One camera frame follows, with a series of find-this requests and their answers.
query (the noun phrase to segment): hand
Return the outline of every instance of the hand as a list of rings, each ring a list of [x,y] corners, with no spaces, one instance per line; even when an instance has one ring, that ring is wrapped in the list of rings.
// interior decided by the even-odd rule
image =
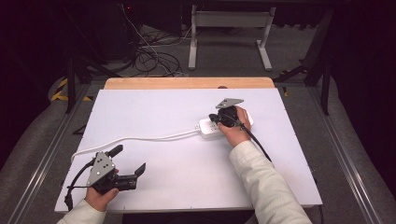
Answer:
[[[248,120],[248,112],[239,106],[236,107],[236,115],[239,120],[245,124],[245,127],[250,130],[250,121]],[[250,136],[246,131],[241,130],[241,127],[232,127],[229,128],[224,126],[222,123],[218,123],[219,129],[222,133],[227,137],[228,142],[232,147],[236,147],[238,144],[250,140]]]
[[[85,196],[85,201],[94,209],[99,212],[105,212],[107,209],[107,204],[113,200],[119,193],[118,189],[111,189],[106,194],[101,195],[96,191],[96,189],[90,187],[87,188],[87,195]]]

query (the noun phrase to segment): white long-sleeve shirt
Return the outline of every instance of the white long-sleeve shirt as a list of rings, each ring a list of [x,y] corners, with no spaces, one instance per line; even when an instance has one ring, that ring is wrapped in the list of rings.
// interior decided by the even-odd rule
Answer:
[[[245,185],[259,223],[311,223],[285,179],[251,141],[236,146],[230,160]],[[58,224],[101,224],[105,215],[83,200]]]

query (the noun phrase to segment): gray floor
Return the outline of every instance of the gray floor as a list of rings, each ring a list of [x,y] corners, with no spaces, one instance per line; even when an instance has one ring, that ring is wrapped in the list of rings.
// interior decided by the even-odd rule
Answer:
[[[261,29],[242,29],[235,35],[217,31],[205,31],[198,37],[198,56],[196,69],[188,70],[188,39],[176,46],[155,48],[176,56],[183,68],[185,77],[277,77],[279,72],[299,65],[312,39],[315,29],[300,31],[298,28],[273,27],[267,43],[267,52],[273,66],[272,72],[265,72],[260,54],[255,47],[260,39]],[[133,74],[133,70],[122,72],[123,76]],[[163,74],[163,68],[157,68],[151,76]],[[281,88],[279,93],[287,108],[291,123],[300,144],[318,181],[318,190],[323,201],[325,223],[396,223],[396,202],[385,183],[380,178],[370,159],[367,157],[358,136],[349,122],[346,112],[338,100],[337,89],[331,83],[329,100],[330,116],[325,117],[318,109],[320,90],[306,88],[301,84],[304,75],[297,76],[282,84],[287,86],[289,96]],[[96,77],[91,86],[78,86],[85,95],[95,96],[103,88],[105,78]],[[26,130],[15,146],[6,165],[0,173],[0,223],[56,223],[63,215],[53,212],[60,193],[60,186],[70,167],[69,158],[76,151],[80,135],[72,132],[86,124],[93,102],[80,102],[72,115],[64,111],[67,102],[53,101]],[[368,203],[375,209],[377,218],[367,218],[359,193],[353,188],[348,171],[340,161],[328,124],[336,133],[336,140],[343,152],[352,161],[352,167],[363,184]],[[59,127],[66,127],[59,134]],[[55,151],[49,155],[48,149]],[[43,158],[53,160],[47,166],[40,163]],[[37,177],[37,167],[43,171]],[[35,186],[28,188],[31,180],[37,180]],[[318,207],[305,209],[313,223],[320,223]],[[120,223],[121,215],[108,215],[105,223]]]

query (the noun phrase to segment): power strip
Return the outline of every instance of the power strip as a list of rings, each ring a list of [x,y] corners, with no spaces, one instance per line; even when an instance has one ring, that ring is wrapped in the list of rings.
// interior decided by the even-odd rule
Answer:
[[[253,125],[253,118],[247,112],[248,120],[250,125]],[[199,121],[200,134],[203,138],[211,138],[223,135],[220,131],[219,126],[210,119],[201,119]]]

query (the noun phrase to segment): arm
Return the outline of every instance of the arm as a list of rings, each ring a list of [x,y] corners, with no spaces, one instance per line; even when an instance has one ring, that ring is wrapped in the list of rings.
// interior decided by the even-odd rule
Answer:
[[[106,216],[107,204],[119,193],[118,189],[112,189],[101,195],[94,188],[87,188],[87,195],[79,202],[58,224],[101,224]]]
[[[238,118],[250,130],[247,111],[238,106],[236,109]],[[219,123],[219,129],[233,147],[231,163],[244,183],[259,222],[311,223],[285,179],[251,142],[250,136],[240,127],[228,128]]]

